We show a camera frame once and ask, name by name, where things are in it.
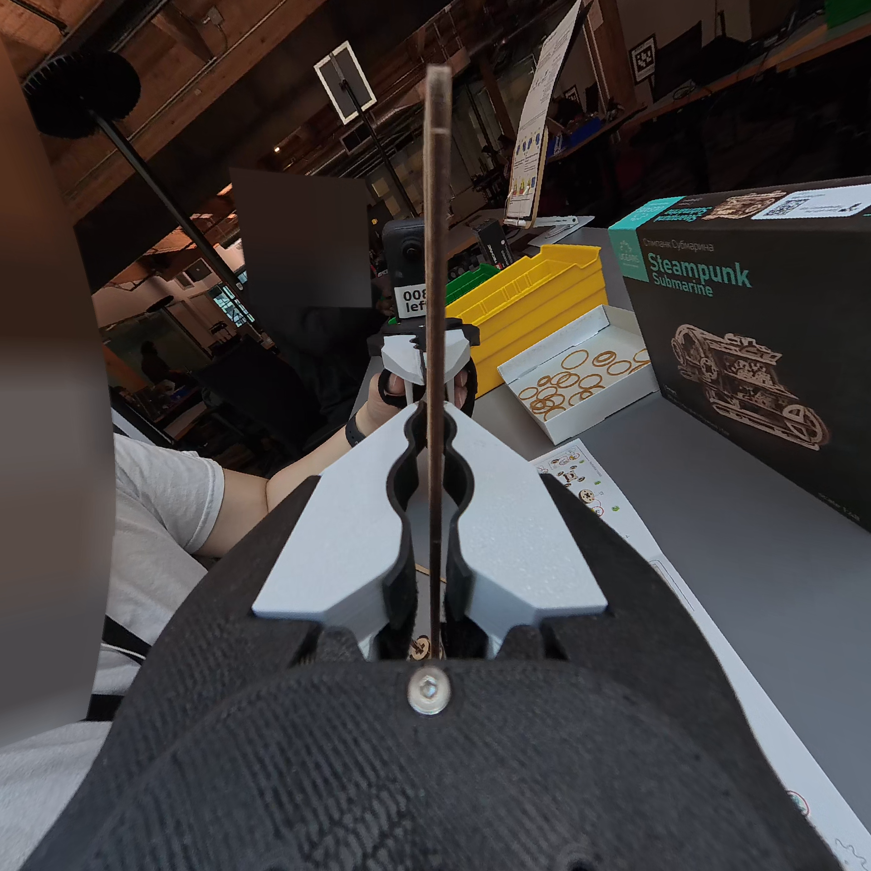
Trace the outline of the black model kit box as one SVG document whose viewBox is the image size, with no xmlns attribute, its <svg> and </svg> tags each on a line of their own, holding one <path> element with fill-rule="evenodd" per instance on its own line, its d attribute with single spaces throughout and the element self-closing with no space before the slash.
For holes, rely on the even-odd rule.
<svg viewBox="0 0 871 871">
<path fill-rule="evenodd" d="M 608 232 L 662 396 L 869 529 L 869 177 L 649 201 Z"/>
</svg>

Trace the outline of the plywood parts sheet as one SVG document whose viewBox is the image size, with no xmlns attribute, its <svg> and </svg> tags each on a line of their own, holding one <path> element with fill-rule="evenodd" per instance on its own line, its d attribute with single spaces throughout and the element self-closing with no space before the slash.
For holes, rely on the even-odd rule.
<svg viewBox="0 0 871 871">
<path fill-rule="evenodd" d="M 424 253 L 427 290 L 426 405 L 428 448 L 430 658 L 441 657 L 441 544 L 445 387 L 445 299 L 449 227 L 453 75 L 430 64 L 423 132 Z"/>
</svg>

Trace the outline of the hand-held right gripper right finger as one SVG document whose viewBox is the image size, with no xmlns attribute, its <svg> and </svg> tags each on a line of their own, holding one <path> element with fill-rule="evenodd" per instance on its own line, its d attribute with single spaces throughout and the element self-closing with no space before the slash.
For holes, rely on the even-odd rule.
<svg viewBox="0 0 871 871">
<path fill-rule="evenodd" d="M 564 486 L 458 409 L 444 413 L 444 489 L 455 503 L 446 654 L 495 655 L 517 626 L 604 612 L 606 597 L 552 495 Z"/>
</svg>

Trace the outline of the open instruction booklet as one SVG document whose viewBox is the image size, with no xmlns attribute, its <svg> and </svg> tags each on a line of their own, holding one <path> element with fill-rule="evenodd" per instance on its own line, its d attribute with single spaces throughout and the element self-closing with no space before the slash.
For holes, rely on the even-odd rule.
<svg viewBox="0 0 871 871">
<path fill-rule="evenodd" d="M 572 441 L 531 461 L 567 491 L 570 529 L 608 599 L 549 617 L 548 655 L 621 684 L 677 725 L 785 848 L 793 869 L 869 869 L 869 832 L 600 464 Z"/>
</svg>

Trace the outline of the black disc on pole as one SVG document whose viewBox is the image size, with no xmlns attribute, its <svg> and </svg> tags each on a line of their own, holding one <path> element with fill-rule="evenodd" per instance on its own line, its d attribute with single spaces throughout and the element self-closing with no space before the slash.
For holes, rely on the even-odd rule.
<svg viewBox="0 0 871 871">
<path fill-rule="evenodd" d="M 57 56 L 28 76 L 23 91 L 39 132 L 81 139 L 101 130 L 197 246 L 223 285 L 242 290 L 234 270 L 117 127 L 135 108 L 141 92 L 139 77 L 125 58 L 111 51 Z"/>
</svg>

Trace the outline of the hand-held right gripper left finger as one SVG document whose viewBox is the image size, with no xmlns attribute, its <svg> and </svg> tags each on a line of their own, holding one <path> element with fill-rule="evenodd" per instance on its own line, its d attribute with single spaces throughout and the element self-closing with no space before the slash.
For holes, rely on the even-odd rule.
<svg viewBox="0 0 871 871">
<path fill-rule="evenodd" d="M 418 610 L 408 501 L 427 430 L 424 401 L 317 477 L 253 603 L 257 617 L 349 630 L 368 659 L 407 659 Z"/>
</svg>

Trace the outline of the black product box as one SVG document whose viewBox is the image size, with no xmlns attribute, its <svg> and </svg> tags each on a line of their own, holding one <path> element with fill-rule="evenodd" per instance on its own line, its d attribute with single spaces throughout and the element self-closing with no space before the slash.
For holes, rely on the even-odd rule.
<svg viewBox="0 0 871 871">
<path fill-rule="evenodd" d="M 475 228 L 475 236 L 487 263 L 504 270 L 514 262 L 514 255 L 498 219 L 488 219 Z"/>
</svg>

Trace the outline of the green plastic bin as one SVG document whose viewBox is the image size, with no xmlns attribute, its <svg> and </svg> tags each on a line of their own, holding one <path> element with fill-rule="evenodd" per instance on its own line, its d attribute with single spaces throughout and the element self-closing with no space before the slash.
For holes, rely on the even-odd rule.
<svg viewBox="0 0 871 871">
<path fill-rule="evenodd" d="M 498 275 L 500 270 L 487 263 L 479 264 L 478 267 L 458 275 L 446 285 L 446 306 L 463 297 L 471 290 L 479 287 L 490 278 Z"/>
</svg>

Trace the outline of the grey desk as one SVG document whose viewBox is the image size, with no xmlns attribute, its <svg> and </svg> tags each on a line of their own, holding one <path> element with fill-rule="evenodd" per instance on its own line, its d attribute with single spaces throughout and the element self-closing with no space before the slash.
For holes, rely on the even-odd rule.
<svg viewBox="0 0 871 871">
<path fill-rule="evenodd" d="M 659 391 L 558 445 L 508 385 L 474 420 L 529 461 L 581 439 L 869 832 L 869 534 Z"/>
</svg>

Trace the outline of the pile of tan rubber bands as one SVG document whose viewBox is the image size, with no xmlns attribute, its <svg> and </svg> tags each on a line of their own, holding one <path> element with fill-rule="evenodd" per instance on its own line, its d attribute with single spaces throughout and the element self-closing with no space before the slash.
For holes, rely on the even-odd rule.
<svg viewBox="0 0 871 871">
<path fill-rule="evenodd" d="M 552 374 L 539 376 L 517 393 L 520 403 L 539 421 L 548 421 L 562 412 L 597 396 L 650 364 L 645 347 L 630 356 L 606 349 L 597 354 L 580 349 L 566 354 Z"/>
</svg>

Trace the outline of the white cardboard tray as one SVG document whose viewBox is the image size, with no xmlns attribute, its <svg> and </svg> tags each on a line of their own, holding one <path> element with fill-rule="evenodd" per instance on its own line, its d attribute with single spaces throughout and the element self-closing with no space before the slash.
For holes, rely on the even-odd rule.
<svg viewBox="0 0 871 871">
<path fill-rule="evenodd" d="M 597 354 L 610 349 L 620 356 L 630 356 L 641 347 L 646 345 L 635 315 L 628 310 L 602 305 L 518 354 L 501 365 L 498 371 L 517 398 L 522 387 L 560 368 L 563 357 L 572 351 L 585 349 Z M 522 406 L 550 441 L 558 445 L 657 390 L 658 383 L 649 364 L 626 380 L 545 422 L 539 421 Z"/>
</svg>

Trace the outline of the person's left hand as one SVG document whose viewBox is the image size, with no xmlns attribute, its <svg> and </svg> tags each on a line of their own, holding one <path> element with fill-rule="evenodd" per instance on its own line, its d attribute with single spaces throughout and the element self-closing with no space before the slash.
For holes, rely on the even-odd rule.
<svg viewBox="0 0 871 871">
<path fill-rule="evenodd" d="M 355 413 L 359 428 L 366 436 L 371 435 L 398 414 L 406 401 L 405 381 L 384 369 L 370 379 L 367 399 Z"/>
</svg>

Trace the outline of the person in white shirt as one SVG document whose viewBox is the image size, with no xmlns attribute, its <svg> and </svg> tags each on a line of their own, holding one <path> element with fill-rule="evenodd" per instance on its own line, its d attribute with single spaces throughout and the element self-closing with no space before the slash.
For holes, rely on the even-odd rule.
<svg viewBox="0 0 871 871">
<path fill-rule="evenodd" d="M 224 496 L 223 471 L 193 454 L 115 435 L 116 516 L 107 615 L 152 645 L 201 581 L 193 556 Z M 81 721 L 1 750 L 1 868 L 18 869 L 91 768 L 109 721 Z"/>
</svg>

